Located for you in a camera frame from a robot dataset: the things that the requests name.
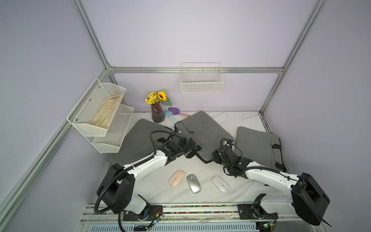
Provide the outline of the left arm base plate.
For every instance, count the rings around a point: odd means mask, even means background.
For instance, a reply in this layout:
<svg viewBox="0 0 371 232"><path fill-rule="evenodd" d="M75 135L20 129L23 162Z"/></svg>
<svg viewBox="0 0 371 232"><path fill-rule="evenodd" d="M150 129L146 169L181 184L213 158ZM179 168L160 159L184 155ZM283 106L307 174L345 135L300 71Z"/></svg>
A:
<svg viewBox="0 0 371 232"><path fill-rule="evenodd" d="M153 221L157 214L161 214L163 211L163 206L160 205L150 205L145 208L140 214L135 214L129 211L121 212L120 218L123 221Z"/></svg>

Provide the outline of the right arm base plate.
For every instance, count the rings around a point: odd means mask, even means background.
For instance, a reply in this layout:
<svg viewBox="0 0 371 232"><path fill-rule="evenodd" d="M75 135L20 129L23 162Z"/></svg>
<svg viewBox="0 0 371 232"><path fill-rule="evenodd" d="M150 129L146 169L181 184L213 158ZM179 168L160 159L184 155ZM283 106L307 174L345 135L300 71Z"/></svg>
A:
<svg viewBox="0 0 371 232"><path fill-rule="evenodd" d="M245 219L278 219L277 213L267 213L261 206L253 204L239 204L237 205L239 217Z"/></svg>

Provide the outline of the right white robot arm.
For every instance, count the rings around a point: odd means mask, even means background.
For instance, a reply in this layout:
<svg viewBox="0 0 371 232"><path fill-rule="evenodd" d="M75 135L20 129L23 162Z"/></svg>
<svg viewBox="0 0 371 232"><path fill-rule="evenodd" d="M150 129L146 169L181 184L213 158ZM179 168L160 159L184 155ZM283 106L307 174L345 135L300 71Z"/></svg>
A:
<svg viewBox="0 0 371 232"><path fill-rule="evenodd" d="M303 221L318 226L324 223L324 214L330 203L316 180L307 173L294 175L269 168L251 159L237 156L234 142L221 139L220 146L212 153L211 160L223 166L230 177L245 177L261 182L283 193L282 196L259 194L250 207L253 218L263 219L268 215L278 219L278 214L296 215Z"/></svg>

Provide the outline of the white computer mouse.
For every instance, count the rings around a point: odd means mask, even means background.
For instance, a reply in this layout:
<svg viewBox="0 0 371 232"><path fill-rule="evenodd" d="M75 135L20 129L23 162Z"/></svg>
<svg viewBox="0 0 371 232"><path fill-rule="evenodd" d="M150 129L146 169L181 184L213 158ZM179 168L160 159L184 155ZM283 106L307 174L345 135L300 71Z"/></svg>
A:
<svg viewBox="0 0 371 232"><path fill-rule="evenodd" d="M230 191L228 183L219 176L214 176L211 182L224 194L227 194Z"/></svg>

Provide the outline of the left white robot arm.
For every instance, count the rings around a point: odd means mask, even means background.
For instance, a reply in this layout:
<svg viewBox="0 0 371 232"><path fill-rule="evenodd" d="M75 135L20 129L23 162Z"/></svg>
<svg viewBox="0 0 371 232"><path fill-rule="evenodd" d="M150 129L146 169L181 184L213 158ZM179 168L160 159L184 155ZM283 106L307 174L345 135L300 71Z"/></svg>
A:
<svg viewBox="0 0 371 232"><path fill-rule="evenodd" d="M180 132L155 130L149 134L153 152L126 165L112 165L97 190L94 214L107 211L119 214L123 211L138 215L141 219L149 215L150 203L141 195L134 195L135 182L164 167L182 155L191 158L202 147L193 138Z"/></svg>

